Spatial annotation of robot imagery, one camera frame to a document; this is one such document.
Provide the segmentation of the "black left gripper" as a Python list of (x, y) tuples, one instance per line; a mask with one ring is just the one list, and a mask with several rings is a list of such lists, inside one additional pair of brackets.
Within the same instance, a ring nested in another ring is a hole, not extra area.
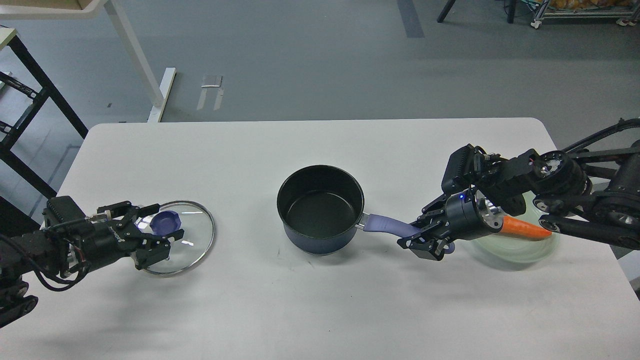
[(172, 241), (181, 240), (179, 228), (166, 235), (138, 234), (135, 221), (157, 214), (160, 205), (134, 205), (130, 201), (98, 207), (89, 221), (70, 226), (71, 243), (77, 260), (88, 265), (110, 265), (130, 256), (135, 269), (142, 271), (170, 256)]

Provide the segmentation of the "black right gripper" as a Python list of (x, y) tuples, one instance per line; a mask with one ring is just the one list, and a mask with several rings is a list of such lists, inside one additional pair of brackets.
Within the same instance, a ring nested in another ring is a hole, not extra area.
[[(451, 240), (475, 240), (499, 233), (503, 223), (502, 210), (483, 193), (456, 193), (441, 194), (423, 207), (414, 227), (445, 231)], [(451, 244), (444, 238), (408, 236), (398, 239), (397, 244), (423, 260), (441, 261), (451, 253)]]

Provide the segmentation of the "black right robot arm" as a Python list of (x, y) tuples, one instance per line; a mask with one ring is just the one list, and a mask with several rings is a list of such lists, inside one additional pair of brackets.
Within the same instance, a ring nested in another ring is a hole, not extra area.
[(422, 259), (441, 261), (456, 240), (476, 240), (503, 230), (506, 217), (526, 212), (524, 194), (542, 211), (539, 224), (553, 233), (620, 248), (639, 248), (639, 142), (591, 152), (588, 146), (624, 130), (620, 120), (562, 150), (526, 150), (513, 158), (466, 145), (453, 152), (442, 194), (422, 209), (414, 230), (398, 246)]

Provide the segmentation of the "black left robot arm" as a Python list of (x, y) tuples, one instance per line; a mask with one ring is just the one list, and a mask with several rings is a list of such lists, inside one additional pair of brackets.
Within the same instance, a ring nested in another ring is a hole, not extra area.
[(70, 198), (48, 200), (45, 227), (1, 237), (1, 326), (35, 309), (38, 297), (27, 295), (23, 275), (33, 273), (48, 290), (64, 292), (90, 273), (132, 258), (138, 270), (166, 260), (171, 244), (185, 235), (178, 215), (160, 205), (139, 207), (125, 201), (99, 207), (87, 215)]

